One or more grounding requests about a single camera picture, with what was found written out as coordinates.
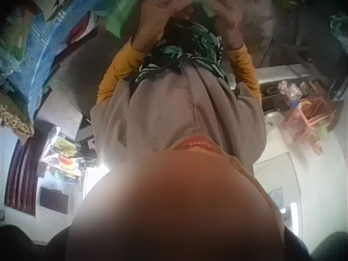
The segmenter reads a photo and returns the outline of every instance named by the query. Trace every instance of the woman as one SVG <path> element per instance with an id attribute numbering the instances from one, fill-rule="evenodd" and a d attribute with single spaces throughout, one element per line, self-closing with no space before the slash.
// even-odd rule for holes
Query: woman
<path id="1" fill-rule="evenodd" d="M 100 84 L 91 117 L 98 155 L 110 169 L 125 159 L 189 143 L 193 136 L 235 156 L 251 172 L 263 152 L 261 93 L 240 31 L 241 12 L 234 0 L 206 2 L 217 15 L 221 41 L 197 23 L 171 19 L 188 19 L 190 4 L 143 1 L 135 37 Z M 221 43 L 238 95 L 220 67 Z"/>

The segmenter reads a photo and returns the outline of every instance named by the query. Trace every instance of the light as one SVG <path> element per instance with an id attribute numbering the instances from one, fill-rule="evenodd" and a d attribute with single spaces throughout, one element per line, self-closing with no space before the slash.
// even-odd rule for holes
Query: light
<path id="1" fill-rule="evenodd" d="M 291 219 L 293 221 L 293 232 L 296 236 L 299 236 L 299 211 L 297 209 L 297 203 L 290 204 Z"/>
<path id="2" fill-rule="evenodd" d="M 88 168 L 85 176 L 84 197 L 107 174 L 109 169 L 105 165 Z"/>

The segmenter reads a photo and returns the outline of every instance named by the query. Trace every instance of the person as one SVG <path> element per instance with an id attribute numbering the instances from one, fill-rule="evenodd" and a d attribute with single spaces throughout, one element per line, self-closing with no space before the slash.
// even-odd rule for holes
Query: person
<path id="1" fill-rule="evenodd" d="M 188 238 L 204 233 L 222 246 L 224 237 L 240 238 L 244 254 L 255 249 L 250 257 L 261 257 L 261 248 L 282 250 L 285 231 L 252 174 L 266 144 L 262 96 L 237 2 L 205 4 L 216 15 L 218 35 L 190 21 L 191 0 L 142 1 L 138 30 L 115 56 L 91 110 L 96 151 L 110 170 L 124 161 L 137 166 L 142 182 L 130 196 L 138 200 L 134 215 L 152 220 L 154 227 L 144 225 L 152 233 L 168 229 L 163 237 L 180 238 L 187 248 L 194 248 Z M 235 90 L 221 67 L 223 49 Z M 173 217 L 185 225 L 165 222 Z M 205 222 L 211 229 L 198 231 Z"/>

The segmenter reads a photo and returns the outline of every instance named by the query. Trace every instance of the white wall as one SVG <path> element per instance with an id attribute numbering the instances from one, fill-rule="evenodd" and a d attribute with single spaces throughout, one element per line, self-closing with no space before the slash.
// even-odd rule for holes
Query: white wall
<path id="1" fill-rule="evenodd" d="M 307 145 L 287 146 L 279 129 L 274 129 L 258 163 L 278 156 L 286 147 L 301 190 L 302 240 L 312 252 L 330 234 L 347 230 L 346 162 L 333 132 L 323 142 L 325 155 L 317 156 Z"/>
<path id="2" fill-rule="evenodd" d="M 7 176 L 17 140 L 17 136 L 11 129 L 2 128 L 0 130 L 0 206 L 5 200 Z"/>
<path id="3" fill-rule="evenodd" d="M 69 196 L 68 215 L 55 212 L 39 205 L 40 187 L 61 190 Z M 6 223 L 18 226 L 32 240 L 49 242 L 53 236 L 71 225 L 73 217 L 83 199 L 83 192 L 76 185 L 70 185 L 54 178 L 46 172 L 44 178 L 38 180 L 36 194 L 36 217 L 5 207 Z"/>
<path id="4" fill-rule="evenodd" d="M 338 124 L 334 130 L 336 138 L 338 140 L 339 145 L 341 146 L 343 156 L 347 161 L 347 119 L 348 119 L 348 91 L 344 93 L 343 96 L 343 109 L 341 112 L 341 117 L 339 119 Z"/>

